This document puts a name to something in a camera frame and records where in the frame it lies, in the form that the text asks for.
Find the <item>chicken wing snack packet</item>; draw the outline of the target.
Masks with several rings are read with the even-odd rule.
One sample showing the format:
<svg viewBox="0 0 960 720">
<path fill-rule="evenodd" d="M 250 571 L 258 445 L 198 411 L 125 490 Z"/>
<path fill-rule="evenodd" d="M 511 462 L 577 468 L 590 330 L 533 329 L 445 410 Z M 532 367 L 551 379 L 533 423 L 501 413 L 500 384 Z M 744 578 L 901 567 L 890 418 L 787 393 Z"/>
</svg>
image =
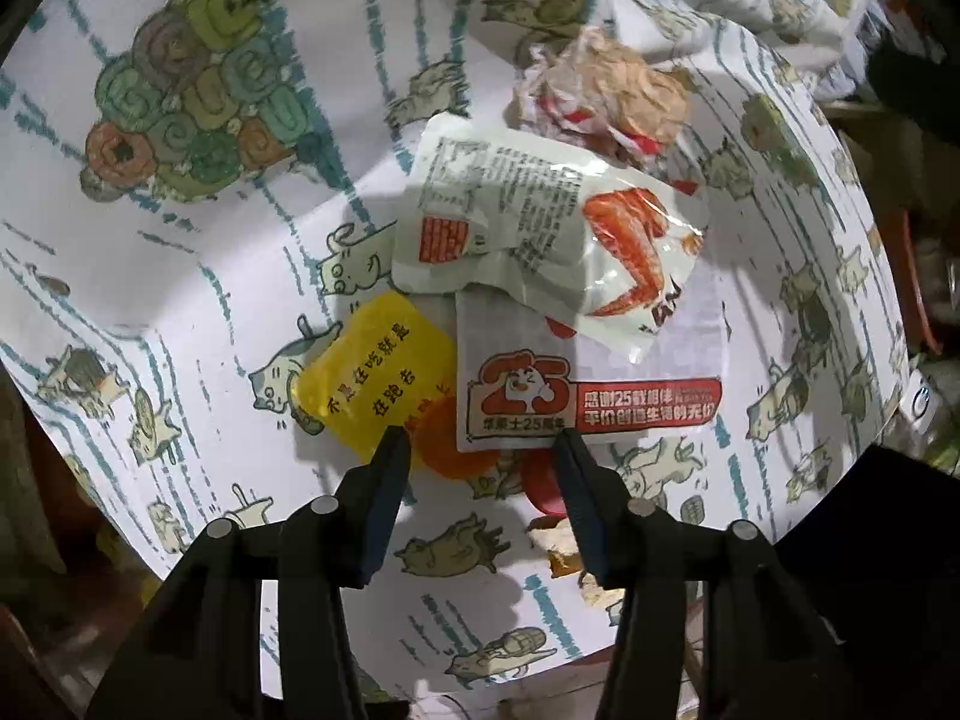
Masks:
<svg viewBox="0 0 960 720">
<path fill-rule="evenodd" d="M 587 149 L 435 115 L 398 205 L 392 277 L 410 294 L 496 288 L 640 361 L 675 314 L 708 205 Z"/>
</svg>

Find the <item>yellow sauce packet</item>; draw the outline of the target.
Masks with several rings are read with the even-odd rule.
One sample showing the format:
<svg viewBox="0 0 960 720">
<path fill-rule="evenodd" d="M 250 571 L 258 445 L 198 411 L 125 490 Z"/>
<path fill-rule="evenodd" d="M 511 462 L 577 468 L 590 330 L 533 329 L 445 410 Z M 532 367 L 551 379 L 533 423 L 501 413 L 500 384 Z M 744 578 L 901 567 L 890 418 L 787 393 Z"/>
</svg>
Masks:
<svg viewBox="0 0 960 720">
<path fill-rule="evenodd" d="M 331 346 L 295 383 L 298 405 L 358 460 L 373 458 L 387 427 L 413 431 L 454 394 L 455 346 L 395 291 L 352 314 Z"/>
</svg>

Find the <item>red round cap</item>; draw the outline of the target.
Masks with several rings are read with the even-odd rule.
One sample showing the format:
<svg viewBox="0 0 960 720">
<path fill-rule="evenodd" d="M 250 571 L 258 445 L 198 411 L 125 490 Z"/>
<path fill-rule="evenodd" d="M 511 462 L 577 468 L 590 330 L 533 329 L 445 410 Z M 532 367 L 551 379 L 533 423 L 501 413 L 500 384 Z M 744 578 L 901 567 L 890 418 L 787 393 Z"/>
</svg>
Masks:
<svg viewBox="0 0 960 720">
<path fill-rule="evenodd" d="M 530 504 L 544 515 L 566 517 L 566 505 L 558 486 L 553 452 L 550 449 L 534 449 L 521 458 L 521 484 Z"/>
</svg>

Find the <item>white red paper bag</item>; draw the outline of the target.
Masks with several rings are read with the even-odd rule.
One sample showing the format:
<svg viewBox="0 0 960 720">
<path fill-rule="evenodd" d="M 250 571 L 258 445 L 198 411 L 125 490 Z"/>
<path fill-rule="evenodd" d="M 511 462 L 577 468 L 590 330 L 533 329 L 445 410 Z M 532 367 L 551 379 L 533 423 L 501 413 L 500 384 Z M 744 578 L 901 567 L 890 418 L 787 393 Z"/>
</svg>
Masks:
<svg viewBox="0 0 960 720">
<path fill-rule="evenodd" d="M 565 427 L 589 444 L 696 431 L 718 411 L 727 330 L 715 273 L 700 265 L 632 361 L 493 288 L 455 298 L 457 449 L 548 447 Z"/>
</svg>

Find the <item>cat patterned white tablecloth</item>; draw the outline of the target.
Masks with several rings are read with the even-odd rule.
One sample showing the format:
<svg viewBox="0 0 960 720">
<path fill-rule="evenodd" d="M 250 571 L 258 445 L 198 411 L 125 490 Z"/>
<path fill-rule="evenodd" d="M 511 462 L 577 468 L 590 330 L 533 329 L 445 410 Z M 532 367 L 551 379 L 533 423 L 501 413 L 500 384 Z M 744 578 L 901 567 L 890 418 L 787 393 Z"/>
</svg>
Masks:
<svg viewBox="0 0 960 720">
<path fill-rule="evenodd" d="M 212 518 L 288 517 L 353 463 L 291 382 L 391 288 L 427 120 L 499 124 L 532 46 L 599 25 L 690 93 L 651 169 L 711 206 L 727 355 L 697 429 L 597 457 L 675 517 L 784 536 L 907 380 L 814 94 L 870 1 L 44 0 L 2 67 L 3 367 L 158 574 Z"/>
</svg>

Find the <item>paper food wrapper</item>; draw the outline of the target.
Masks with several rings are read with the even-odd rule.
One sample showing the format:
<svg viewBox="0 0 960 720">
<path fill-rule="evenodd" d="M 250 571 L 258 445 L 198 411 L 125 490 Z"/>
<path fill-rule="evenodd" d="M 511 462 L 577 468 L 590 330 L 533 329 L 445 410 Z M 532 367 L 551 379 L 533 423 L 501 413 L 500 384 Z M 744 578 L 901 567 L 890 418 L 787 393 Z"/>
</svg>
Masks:
<svg viewBox="0 0 960 720">
<path fill-rule="evenodd" d="M 511 105 L 524 132 L 638 169 L 675 143 L 688 117 L 690 93 L 675 76 L 595 26 L 560 52 L 532 46 Z"/>
</svg>

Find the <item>orange round lid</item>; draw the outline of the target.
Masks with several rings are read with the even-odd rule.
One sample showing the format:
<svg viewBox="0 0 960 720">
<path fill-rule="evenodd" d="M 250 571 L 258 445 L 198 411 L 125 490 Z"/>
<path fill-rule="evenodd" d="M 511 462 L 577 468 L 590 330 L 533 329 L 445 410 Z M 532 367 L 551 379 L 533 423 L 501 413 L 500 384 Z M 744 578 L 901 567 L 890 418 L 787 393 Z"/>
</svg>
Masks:
<svg viewBox="0 0 960 720">
<path fill-rule="evenodd" d="M 416 456 L 433 473 L 446 479 L 472 479 L 491 470 L 498 450 L 462 452 L 457 447 L 457 403 L 452 397 L 433 400 L 421 413 L 412 433 Z"/>
</svg>

